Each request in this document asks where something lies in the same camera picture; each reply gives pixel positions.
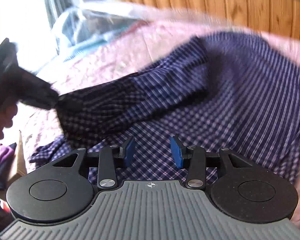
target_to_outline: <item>pink bedsheet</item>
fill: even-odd
[[[53,88],[61,94],[68,93],[136,72],[167,55],[174,47],[187,42],[191,36],[207,35],[220,30],[184,22],[139,22],[119,39],[100,47],[79,62],[47,67],[38,76],[52,82]],[[299,41],[267,33],[261,35],[271,46],[300,65]],[[62,131],[54,110],[45,111],[29,106],[20,108],[22,109],[15,117],[15,121],[21,123],[28,120],[21,127],[24,154],[25,158],[28,158],[36,147],[50,143]],[[28,163],[27,169],[30,172],[34,166]],[[295,186],[299,194],[299,203],[292,221],[300,228],[300,172]]]

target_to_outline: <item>bed headboard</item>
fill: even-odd
[[[189,8],[256,31],[300,39],[300,0],[125,0],[157,8]]]

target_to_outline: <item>gray ribbed panel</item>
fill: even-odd
[[[126,181],[121,188],[101,192],[82,216],[56,226],[37,227],[20,221],[3,240],[299,240],[288,219],[270,224],[237,221],[217,210],[204,192],[178,181]]]

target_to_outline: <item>blue plaid fabric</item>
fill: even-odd
[[[65,95],[81,112],[57,109],[64,135],[39,147],[41,166],[71,148],[98,151],[136,140],[131,167],[119,180],[180,179],[170,136],[217,152],[229,147],[293,182],[300,159],[300,68],[258,36],[194,37],[145,70]],[[97,170],[89,180],[96,182]],[[207,181],[217,179],[207,169]]]

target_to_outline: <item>pile of clothes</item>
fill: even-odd
[[[7,172],[10,170],[17,144],[9,146],[0,144],[0,190],[6,189]]]

